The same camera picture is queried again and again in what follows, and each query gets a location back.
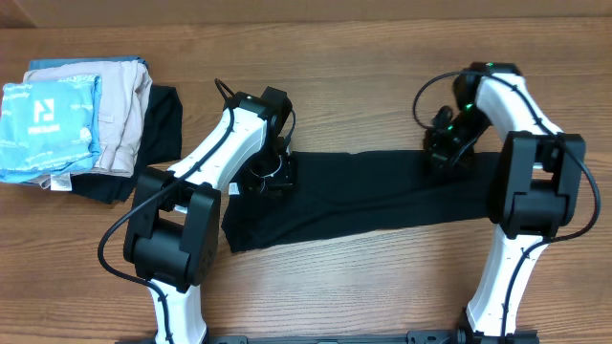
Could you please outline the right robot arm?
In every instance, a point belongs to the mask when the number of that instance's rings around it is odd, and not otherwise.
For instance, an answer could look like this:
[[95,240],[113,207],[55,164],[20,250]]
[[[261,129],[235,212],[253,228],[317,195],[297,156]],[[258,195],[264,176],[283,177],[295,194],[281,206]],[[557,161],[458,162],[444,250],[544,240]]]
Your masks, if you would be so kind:
[[492,247],[454,340],[537,343],[517,330],[516,315],[537,260],[574,216],[586,144],[546,117],[514,64],[473,62],[451,77],[460,112],[444,106],[426,126],[430,168],[468,166],[490,127],[503,142],[487,196]]

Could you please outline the black t-shirt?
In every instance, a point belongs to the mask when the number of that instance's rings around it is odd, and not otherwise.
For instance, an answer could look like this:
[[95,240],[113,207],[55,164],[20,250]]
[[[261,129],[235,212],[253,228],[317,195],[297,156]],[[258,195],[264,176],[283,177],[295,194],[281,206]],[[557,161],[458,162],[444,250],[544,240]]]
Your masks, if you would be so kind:
[[221,228],[241,252],[484,218],[498,158],[478,153],[468,168],[434,172],[415,150],[294,152],[294,189],[231,193]]

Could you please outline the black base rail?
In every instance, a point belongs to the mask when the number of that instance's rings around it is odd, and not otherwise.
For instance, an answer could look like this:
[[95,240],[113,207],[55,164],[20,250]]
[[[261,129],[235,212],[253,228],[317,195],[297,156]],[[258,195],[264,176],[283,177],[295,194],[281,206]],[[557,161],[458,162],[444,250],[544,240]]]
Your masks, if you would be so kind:
[[505,338],[470,334],[463,329],[409,331],[406,334],[362,334],[340,336],[288,336],[249,338],[244,335],[212,336],[208,344],[539,344],[536,332]]

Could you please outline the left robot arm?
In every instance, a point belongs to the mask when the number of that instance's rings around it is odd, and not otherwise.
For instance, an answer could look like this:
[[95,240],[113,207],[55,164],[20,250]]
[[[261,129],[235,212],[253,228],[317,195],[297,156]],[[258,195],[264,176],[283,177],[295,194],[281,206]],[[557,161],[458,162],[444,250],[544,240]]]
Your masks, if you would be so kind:
[[166,170],[149,167],[135,189],[123,255],[147,285],[158,330],[154,343],[205,343],[200,286],[218,248],[221,195],[282,197],[295,185],[291,137],[295,117],[286,92],[259,97],[224,92],[219,123],[185,158]]

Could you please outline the blue folded garment at bottom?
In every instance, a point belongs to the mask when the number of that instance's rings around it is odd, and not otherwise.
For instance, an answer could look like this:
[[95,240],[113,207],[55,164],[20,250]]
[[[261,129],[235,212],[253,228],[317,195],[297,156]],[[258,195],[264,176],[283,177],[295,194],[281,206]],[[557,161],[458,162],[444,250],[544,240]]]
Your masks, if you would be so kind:
[[82,58],[50,58],[50,59],[36,59],[29,62],[29,71],[40,70],[47,68],[60,67],[68,64],[75,64],[81,62],[129,62],[137,61],[148,67],[148,63],[145,59],[140,58],[137,55],[124,55],[124,56],[107,56],[107,57],[82,57]]

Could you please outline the black folded garment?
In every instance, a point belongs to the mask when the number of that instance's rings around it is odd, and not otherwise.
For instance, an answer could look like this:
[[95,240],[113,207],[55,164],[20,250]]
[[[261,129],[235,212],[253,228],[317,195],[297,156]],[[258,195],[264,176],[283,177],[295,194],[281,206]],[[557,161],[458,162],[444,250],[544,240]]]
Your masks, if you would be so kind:
[[182,153],[183,104],[174,87],[153,85],[145,112],[142,143],[130,178],[85,174],[72,178],[72,194],[104,204],[125,202],[151,164],[176,161]]

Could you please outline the light blue folded printed shirt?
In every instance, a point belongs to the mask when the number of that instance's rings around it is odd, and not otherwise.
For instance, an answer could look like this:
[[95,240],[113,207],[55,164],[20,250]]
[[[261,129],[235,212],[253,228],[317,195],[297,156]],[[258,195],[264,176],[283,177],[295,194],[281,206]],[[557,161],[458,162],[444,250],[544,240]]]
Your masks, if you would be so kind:
[[73,75],[3,86],[1,181],[91,170],[101,155],[99,75]]

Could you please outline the beige folded garment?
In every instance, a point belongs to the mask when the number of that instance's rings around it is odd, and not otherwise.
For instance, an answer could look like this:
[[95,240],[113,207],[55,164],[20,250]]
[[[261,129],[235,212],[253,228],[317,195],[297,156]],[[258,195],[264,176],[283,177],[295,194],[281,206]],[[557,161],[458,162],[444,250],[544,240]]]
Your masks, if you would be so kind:
[[81,62],[28,71],[23,79],[51,80],[75,75],[98,75],[101,78],[98,106],[101,154],[91,173],[132,177],[152,86],[147,67],[137,61]]

